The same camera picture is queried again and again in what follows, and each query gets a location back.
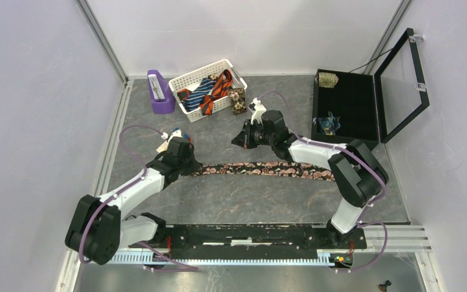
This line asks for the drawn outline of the gold rolled tie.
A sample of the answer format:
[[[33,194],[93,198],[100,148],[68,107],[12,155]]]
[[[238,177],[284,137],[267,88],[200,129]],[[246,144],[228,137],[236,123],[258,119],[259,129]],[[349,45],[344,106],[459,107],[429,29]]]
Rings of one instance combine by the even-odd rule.
[[[330,72],[319,72],[317,74],[317,84],[319,88],[335,88],[339,82],[339,77]]]

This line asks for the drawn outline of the purple metronome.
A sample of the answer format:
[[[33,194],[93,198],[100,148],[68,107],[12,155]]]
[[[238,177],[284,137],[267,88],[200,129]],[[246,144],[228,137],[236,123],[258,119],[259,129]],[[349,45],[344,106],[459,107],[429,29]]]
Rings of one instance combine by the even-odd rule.
[[[155,114],[171,114],[175,111],[176,100],[168,81],[163,78],[158,70],[147,72],[150,101]]]

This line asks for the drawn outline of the black pink floral tie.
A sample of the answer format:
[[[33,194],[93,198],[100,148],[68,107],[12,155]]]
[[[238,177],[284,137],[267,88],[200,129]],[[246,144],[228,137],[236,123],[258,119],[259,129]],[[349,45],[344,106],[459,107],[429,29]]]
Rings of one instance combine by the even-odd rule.
[[[203,175],[256,175],[335,181],[330,170],[302,162],[233,162],[203,165],[191,176]]]

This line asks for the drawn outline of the small black floor object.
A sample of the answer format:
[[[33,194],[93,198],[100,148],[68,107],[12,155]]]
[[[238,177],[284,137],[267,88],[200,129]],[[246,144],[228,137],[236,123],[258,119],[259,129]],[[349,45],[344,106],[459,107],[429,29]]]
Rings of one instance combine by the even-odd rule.
[[[387,292],[388,290],[388,287],[391,286],[392,283],[390,280],[386,280],[384,283],[381,283],[378,285],[378,289],[381,291],[381,292]]]

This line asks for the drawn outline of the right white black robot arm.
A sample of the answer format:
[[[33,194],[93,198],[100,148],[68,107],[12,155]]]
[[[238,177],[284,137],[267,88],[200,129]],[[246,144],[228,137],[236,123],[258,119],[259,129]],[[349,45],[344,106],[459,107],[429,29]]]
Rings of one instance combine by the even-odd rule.
[[[351,241],[366,208],[387,192],[388,174],[363,141],[329,144],[299,136],[286,126],[280,111],[264,111],[245,120],[231,143],[244,149],[268,146],[284,161],[331,172],[342,196],[327,223],[327,241],[334,248]]]

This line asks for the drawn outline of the brown floral tie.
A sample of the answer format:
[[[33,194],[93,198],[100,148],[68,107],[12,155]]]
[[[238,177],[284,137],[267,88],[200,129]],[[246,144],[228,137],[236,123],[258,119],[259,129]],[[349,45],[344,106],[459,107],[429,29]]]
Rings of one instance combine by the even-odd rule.
[[[234,115],[245,113],[247,111],[246,91],[244,88],[232,88],[229,90],[227,96]]]

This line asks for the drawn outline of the colourful toy block stack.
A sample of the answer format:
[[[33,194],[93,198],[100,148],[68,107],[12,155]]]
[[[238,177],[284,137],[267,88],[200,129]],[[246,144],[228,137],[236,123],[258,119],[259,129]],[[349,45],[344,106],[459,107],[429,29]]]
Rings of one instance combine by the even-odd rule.
[[[164,142],[156,149],[158,153],[162,153],[163,151],[166,151],[169,145],[169,142],[174,138],[174,137],[183,137],[184,139],[188,141],[192,141],[191,137],[185,132],[182,131],[180,128],[175,128],[171,134],[164,133],[162,135],[162,138],[165,138]]]

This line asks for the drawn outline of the navy white striped tie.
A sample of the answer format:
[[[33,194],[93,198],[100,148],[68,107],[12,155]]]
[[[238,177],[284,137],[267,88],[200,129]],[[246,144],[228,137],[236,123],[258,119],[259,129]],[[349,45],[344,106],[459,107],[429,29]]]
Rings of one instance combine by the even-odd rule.
[[[190,91],[183,89],[178,92],[178,97],[186,111],[193,111],[199,107],[205,95],[208,95],[215,86],[216,80],[210,78],[202,79],[196,89]]]

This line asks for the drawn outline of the orange navy striped tie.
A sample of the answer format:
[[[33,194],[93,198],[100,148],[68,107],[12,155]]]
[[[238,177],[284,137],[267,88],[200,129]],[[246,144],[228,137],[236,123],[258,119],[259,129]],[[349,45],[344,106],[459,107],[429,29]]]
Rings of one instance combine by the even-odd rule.
[[[212,87],[211,93],[206,94],[199,108],[203,116],[208,116],[213,113],[213,106],[216,100],[226,97],[232,87],[233,78],[230,70],[225,69],[216,79],[216,83]]]

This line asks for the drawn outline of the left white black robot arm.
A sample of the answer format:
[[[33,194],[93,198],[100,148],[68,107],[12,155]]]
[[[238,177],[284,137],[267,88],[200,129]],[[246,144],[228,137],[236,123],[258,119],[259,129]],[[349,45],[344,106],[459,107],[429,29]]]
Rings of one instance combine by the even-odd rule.
[[[172,136],[166,150],[125,184],[102,196],[81,197],[64,239],[66,247],[77,252],[82,262],[99,265],[137,242],[161,247],[167,239],[166,230],[160,227],[162,220],[148,215],[129,220],[127,215],[179,177],[198,171],[202,165],[195,159],[194,149],[188,139]]]

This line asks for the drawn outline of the white plastic basket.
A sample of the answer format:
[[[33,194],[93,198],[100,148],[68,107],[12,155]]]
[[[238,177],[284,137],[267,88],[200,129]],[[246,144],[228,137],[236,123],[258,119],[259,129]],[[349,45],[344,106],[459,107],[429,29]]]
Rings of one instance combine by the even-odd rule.
[[[171,79],[169,87],[188,120],[196,122],[230,107],[228,95],[247,89],[247,83],[229,60],[222,59]]]

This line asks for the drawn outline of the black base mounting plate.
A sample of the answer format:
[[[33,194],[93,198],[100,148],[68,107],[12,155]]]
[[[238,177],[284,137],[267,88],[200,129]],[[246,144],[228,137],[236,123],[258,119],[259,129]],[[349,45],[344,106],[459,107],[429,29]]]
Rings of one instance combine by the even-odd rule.
[[[148,244],[174,260],[312,260],[317,250],[365,249],[363,229],[338,235],[316,224],[174,224]]]

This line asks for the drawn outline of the black tie display box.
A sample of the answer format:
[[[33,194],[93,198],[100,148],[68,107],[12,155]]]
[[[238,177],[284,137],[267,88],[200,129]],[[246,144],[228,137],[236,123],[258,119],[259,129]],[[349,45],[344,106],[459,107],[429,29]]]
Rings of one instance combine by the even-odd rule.
[[[429,105],[418,43],[423,36],[407,28],[374,73],[318,69],[313,89],[311,137],[316,141],[348,143],[360,139],[373,149],[387,143]],[[319,88],[317,74],[334,73],[335,88]],[[331,111],[340,117],[335,136],[319,133],[318,117]]]

